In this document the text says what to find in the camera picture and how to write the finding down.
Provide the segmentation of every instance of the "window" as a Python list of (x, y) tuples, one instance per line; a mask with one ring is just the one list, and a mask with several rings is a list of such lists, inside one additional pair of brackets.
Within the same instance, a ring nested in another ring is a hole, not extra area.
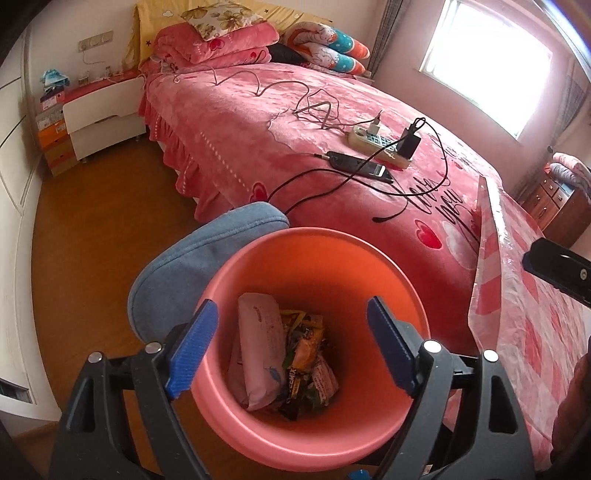
[(551, 58), (521, 27), (477, 6), (447, 0), (421, 71), (517, 138), (540, 100)]

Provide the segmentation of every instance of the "white wardrobe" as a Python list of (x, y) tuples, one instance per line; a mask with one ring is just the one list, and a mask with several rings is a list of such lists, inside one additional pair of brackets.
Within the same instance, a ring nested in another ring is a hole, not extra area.
[(0, 420), (12, 435), (61, 415), (33, 318), (31, 245), (42, 165), (24, 95), (23, 38), (0, 66)]

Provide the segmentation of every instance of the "white nightstand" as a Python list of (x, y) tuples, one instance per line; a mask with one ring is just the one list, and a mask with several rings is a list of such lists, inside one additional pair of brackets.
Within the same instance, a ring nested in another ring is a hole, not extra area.
[(64, 119), (78, 160), (145, 133), (138, 115), (144, 78), (113, 83), (64, 105)]

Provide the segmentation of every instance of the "wooden floor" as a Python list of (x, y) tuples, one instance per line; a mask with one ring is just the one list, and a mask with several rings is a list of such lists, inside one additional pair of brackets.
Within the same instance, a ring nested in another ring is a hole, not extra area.
[[(61, 408), (91, 352), (116, 357), (142, 346), (127, 319), (129, 289), (154, 257), (197, 228), (195, 203), (176, 192), (175, 180), (158, 145), (142, 139), (103, 150), (43, 183), (33, 237), (33, 306), (41, 356)], [(135, 396), (125, 399), (140, 460), (158, 471)], [(190, 394), (174, 406), (214, 479), (304, 478), (232, 450), (205, 423)], [(45, 475), (54, 438), (49, 429), (18, 442)], [(306, 478), (343, 479), (353, 469)]]

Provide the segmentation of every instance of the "charger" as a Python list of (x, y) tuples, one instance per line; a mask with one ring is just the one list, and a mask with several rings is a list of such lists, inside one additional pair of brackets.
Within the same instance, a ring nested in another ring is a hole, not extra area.
[(400, 138), (402, 139), (398, 145), (396, 145), (396, 153), (402, 158), (410, 160), (414, 153), (417, 151), (417, 147), (421, 142), (416, 132), (420, 127), (417, 127), (416, 121), (410, 127), (405, 128)]

